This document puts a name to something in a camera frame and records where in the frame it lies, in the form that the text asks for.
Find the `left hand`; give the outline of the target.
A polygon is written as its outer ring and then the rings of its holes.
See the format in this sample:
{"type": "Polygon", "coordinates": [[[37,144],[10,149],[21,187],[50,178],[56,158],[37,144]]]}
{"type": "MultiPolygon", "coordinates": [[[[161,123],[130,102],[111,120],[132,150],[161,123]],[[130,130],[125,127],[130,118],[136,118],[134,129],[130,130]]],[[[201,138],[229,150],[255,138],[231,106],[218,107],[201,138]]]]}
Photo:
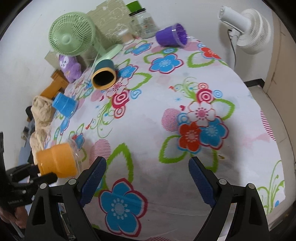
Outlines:
{"type": "Polygon", "coordinates": [[[24,229],[27,226],[28,212],[24,206],[17,207],[15,209],[15,214],[0,208],[0,216],[2,221],[6,223],[15,223],[19,228],[24,229]]]}

